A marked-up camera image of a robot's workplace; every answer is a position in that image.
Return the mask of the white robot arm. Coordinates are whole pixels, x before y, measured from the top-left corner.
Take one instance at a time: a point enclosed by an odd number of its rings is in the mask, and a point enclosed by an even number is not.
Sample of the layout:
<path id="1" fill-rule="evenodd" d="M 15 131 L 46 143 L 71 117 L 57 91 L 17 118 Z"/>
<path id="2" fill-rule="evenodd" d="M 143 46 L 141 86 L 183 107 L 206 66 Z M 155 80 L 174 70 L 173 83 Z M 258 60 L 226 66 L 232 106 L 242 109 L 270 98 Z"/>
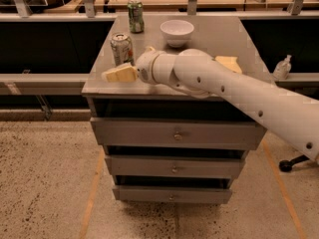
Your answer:
<path id="1" fill-rule="evenodd" d="M 200 99 L 218 95 L 309 159 L 319 158 L 318 101 L 234 72 L 201 50 L 173 55 L 149 48 L 134 65 L 104 71 L 102 79 L 163 84 Z"/>

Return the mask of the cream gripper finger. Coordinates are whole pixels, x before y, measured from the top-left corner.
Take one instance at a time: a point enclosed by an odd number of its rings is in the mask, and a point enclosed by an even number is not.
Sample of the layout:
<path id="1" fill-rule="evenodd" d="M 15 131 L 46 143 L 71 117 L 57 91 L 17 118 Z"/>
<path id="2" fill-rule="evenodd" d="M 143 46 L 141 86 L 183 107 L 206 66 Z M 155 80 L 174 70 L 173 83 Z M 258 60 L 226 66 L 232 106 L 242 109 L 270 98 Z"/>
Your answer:
<path id="1" fill-rule="evenodd" d="M 102 72 L 101 77 L 105 82 L 109 83 L 131 83 L 138 78 L 138 74 L 134 66 L 130 63 L 125 63 Z"/>

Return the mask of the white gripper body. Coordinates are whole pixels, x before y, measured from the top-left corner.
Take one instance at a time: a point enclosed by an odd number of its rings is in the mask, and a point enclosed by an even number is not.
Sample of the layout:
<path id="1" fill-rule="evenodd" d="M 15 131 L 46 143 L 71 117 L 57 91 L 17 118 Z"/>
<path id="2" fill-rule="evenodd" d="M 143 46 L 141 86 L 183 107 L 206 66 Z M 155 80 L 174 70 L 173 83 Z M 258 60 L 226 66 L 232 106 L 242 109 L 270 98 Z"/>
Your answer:
<path id="1" fill-rule="evenodd" d="M 163 51 L 156 50 L 148 46 L 146 50 L 138 57 L 136 69 L 141 81 L 151 85 L 157 85 L 160 81 L 156 78 L 155 62 Z"/>

